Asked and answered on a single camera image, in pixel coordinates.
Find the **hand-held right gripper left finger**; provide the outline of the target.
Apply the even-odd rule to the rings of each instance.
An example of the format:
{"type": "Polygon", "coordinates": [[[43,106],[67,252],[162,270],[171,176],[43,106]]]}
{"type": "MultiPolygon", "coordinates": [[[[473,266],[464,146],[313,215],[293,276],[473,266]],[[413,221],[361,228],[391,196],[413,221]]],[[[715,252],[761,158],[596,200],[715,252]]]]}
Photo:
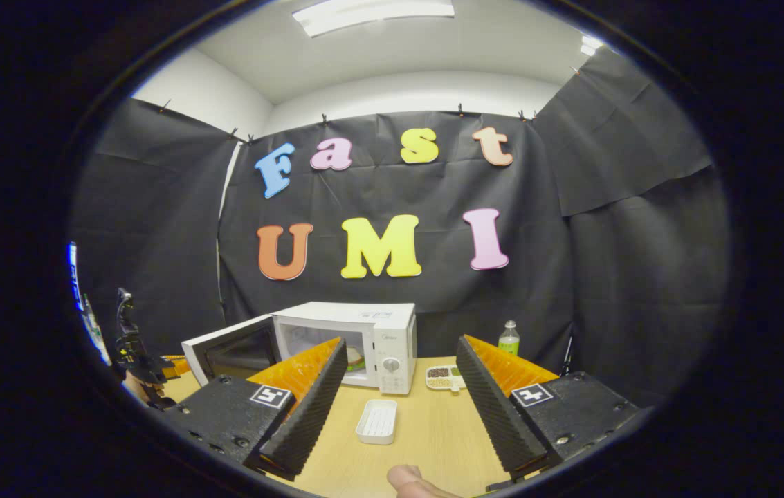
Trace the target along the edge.
{"type": "Polygon", "coordinates": [[[347,371],[335,337],[248,378],[227,374],[164,410],[184,441],[261,473],[294,480],[321,434],[347,371]]]}

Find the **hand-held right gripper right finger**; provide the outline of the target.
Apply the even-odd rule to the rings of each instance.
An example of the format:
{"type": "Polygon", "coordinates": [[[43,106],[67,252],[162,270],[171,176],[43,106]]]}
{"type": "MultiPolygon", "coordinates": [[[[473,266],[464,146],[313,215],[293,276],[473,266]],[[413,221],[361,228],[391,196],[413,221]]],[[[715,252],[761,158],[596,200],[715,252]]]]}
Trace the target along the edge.
{"type": "Polygon", "coordinates": [[[472,336],[459,338],[456,365],[512,478],[594,450],[641,416],[638,406],[594,376],[557,376],[472,336]]]}

